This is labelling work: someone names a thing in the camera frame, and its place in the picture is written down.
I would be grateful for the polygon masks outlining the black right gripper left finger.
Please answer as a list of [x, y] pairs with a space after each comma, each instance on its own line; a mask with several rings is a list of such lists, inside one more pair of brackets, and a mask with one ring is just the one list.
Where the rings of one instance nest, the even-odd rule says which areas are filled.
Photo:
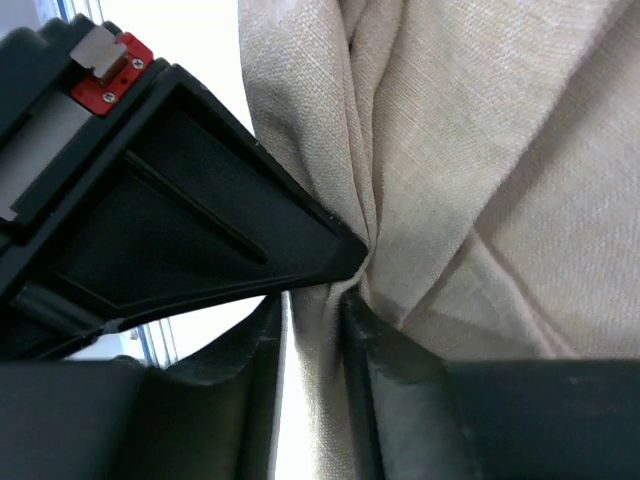
[[282, 302], [167, 369], [130, 360], [5, 362], [5, 479], [266, 479]]

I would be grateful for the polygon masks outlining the beige cloth napkin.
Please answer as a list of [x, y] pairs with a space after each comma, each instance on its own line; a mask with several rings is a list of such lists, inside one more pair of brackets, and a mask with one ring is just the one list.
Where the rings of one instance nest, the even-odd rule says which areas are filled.
[[453, 359], [639, 353], [635, 1], [242, 1], [258, 140]]

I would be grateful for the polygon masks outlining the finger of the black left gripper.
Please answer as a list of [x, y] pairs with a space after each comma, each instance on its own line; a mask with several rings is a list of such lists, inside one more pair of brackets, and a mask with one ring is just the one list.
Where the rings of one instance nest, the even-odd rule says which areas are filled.
[[156, 60], [38, 175], [1, 174], [1, 354], [346, 280], [364, 242], [195, 77]]

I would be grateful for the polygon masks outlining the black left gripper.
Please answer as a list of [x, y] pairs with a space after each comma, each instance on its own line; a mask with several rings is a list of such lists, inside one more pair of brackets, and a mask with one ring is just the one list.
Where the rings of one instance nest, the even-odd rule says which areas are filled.
[[153, 78], [153, 50], [109, 22], [2, 40], [3, 359], [60, 357], [141, 324], [154, 194], [124, 154]]

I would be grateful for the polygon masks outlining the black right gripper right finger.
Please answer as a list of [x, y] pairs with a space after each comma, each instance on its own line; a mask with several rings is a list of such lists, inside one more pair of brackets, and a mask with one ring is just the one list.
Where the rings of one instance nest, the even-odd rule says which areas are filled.
[[362, 479], [635, 479], [635, 360], [447, 361], [350, 292], [344, 371]]

